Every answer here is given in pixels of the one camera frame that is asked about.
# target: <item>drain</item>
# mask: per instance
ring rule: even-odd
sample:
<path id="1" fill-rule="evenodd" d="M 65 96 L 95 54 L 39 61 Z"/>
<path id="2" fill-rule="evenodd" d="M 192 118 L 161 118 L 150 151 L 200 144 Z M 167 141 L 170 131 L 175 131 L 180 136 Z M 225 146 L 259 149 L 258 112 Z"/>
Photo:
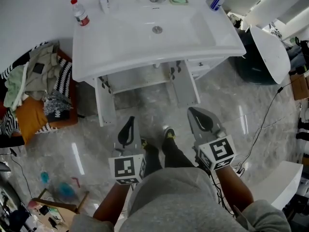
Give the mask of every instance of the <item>drain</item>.
<path id="1" fill-rule="evenodd" d="M 159 26 L 154 26 L 153 27 L 153 32 L 156 33 L 156 34 L 160 34 L 162 33 L 163 29 Z"/>

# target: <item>white sink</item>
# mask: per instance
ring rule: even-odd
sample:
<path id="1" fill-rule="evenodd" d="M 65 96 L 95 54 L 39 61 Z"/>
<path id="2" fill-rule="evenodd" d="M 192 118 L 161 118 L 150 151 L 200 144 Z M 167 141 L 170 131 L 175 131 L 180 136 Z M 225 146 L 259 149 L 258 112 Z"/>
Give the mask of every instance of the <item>white sink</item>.
<path id="1" fill-rule="evenodd" d="M 89 80 L 154 63 L 201 56 L 241 56 L 245 49 L 228 17 L 206 0 L 111 0 L 109 14 L 86 8 L 90 23 L 76 25 L 73 79 Z M 161 33 L 153 32 L 160 27 Z"/>

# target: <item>soap dish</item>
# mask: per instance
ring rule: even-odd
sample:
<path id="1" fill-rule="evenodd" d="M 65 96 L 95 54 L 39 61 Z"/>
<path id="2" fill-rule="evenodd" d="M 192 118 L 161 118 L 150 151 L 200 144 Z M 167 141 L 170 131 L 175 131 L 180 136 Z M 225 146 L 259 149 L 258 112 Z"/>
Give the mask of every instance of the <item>soap dish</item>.
<path id="1" fill-rule="evenodd" d="M 169 2 L 175 5 L 187 5 L 189 3 L 188 0 L 169 0 Z"/>

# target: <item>red bottle cap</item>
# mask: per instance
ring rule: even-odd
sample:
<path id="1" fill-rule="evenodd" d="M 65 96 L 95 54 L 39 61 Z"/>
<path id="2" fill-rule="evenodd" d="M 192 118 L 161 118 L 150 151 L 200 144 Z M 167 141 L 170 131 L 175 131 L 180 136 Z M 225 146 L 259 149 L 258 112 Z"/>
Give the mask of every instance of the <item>red bottle cap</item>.
<path id="1" fill-rule="evenodd" d="M 76 4 L 77 0 L 71 0 L 71 4 Z"/>

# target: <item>person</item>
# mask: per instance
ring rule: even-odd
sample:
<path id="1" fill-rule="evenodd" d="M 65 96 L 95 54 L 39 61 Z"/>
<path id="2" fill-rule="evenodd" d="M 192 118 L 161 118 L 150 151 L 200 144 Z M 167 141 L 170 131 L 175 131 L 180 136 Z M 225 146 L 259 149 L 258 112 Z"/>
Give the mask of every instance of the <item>person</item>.
<path id="1" fill-rule="evenodd" d="M 290 232 L 282 211 L 267 201 L 253 201 L 250 190 L 230 166 L 216 171 L 224 196 L 236 219 L 216 202 L 212 183 L 202 169 L 175 144 L 175 133 L 167 128 L 162 144 L 165 168 L 159 150 L 143 141 L 146 169 L 129 201 L 128 218 L 121 232 Z M 122 212 L 130 185 L 115 184 L 93 217 L 74 216 L 70 231 L 112 232 Z"/>
<path id="2" fill-rule="evenodd" d="M 309 130 L 309 123 L 304 123 L 301 121 L 301 118 L 299 118 L 297 129 Z M 309 133 L 308 132 L 298 132 L 296 134 L 296 139 L 302 139 L 302 140 L 309 141 Z"/>

